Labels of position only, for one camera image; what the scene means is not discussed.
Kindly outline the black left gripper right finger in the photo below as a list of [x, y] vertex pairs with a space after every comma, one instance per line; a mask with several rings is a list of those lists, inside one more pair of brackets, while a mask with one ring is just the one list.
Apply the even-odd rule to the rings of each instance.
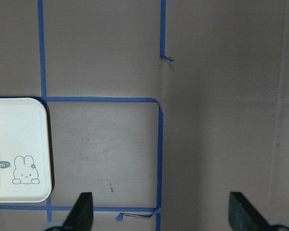
[[270, 225], [241, 192], [230, 192], [228, 221], [233, 231], [277, 231]]

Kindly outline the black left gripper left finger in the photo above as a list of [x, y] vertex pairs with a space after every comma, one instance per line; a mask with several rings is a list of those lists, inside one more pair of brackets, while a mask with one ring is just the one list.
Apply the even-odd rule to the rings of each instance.
[[91, 192], [82, 192], [61, 226], [62, 231], [90, 231], [93, 226]]

